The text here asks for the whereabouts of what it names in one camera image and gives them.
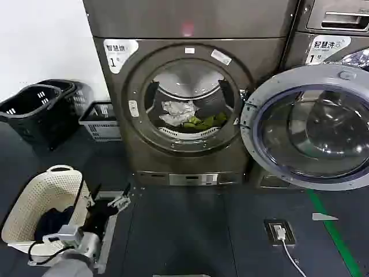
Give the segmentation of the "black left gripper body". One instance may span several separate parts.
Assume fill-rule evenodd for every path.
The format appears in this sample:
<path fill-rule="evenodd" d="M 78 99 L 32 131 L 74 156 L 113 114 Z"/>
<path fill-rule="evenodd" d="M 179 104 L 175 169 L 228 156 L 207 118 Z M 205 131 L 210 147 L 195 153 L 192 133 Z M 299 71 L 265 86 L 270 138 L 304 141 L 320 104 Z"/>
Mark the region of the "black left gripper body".
<path fill-rule="evenodd" d="M 82 231 L 89 233 L 103 233 L 110 216 L 118 213 L 118 208 L 107 199 L 96 200 L 87 210 L 89 215 L 82 226 Z"/>

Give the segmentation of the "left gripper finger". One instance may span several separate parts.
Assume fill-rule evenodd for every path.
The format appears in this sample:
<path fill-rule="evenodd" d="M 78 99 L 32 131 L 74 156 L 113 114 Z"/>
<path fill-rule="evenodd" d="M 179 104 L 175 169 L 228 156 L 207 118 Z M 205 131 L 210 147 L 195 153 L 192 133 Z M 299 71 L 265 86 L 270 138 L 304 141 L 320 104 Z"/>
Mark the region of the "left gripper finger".
<path fill-rule="evenodd" d="M 109 207 L 116 209 L 125 209 L 131 203 L 129 192 L 130 192 L 131 184 L 128 183 L 125 189 L 121 194 L 116 196 L 111 202 L 108 203 Z"/>
<path fill-rule="evenodd" d="M 97 187 L 95 187 L 89 194 L 89 196 L 85 196 L 86 199 L 86 206 L 92 207 L 95 204 L 95 200 L 97 195 L 99 194 L 101 189 L 101 184 L 98 184 Z"/>

